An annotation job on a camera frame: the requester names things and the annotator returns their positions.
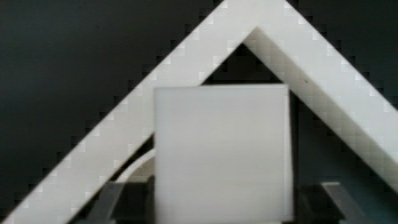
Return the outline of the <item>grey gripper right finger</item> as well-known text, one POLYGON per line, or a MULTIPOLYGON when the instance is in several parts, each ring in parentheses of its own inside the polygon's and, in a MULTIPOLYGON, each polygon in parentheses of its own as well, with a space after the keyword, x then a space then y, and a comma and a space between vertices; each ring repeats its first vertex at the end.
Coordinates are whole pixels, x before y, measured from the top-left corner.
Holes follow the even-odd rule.
POLYGON ((339 182, 302 185, 295 199, 293 224, 376 224, 339 182))

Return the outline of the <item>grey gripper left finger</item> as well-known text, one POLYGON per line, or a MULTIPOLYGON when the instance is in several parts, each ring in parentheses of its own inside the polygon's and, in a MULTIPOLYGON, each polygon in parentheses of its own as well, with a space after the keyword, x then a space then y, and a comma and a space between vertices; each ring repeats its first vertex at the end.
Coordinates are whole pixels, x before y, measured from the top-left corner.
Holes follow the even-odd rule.
POLYGON ((154 177, 144 182, 110 182, 87 217, 76 224, 154 224, 154 177))

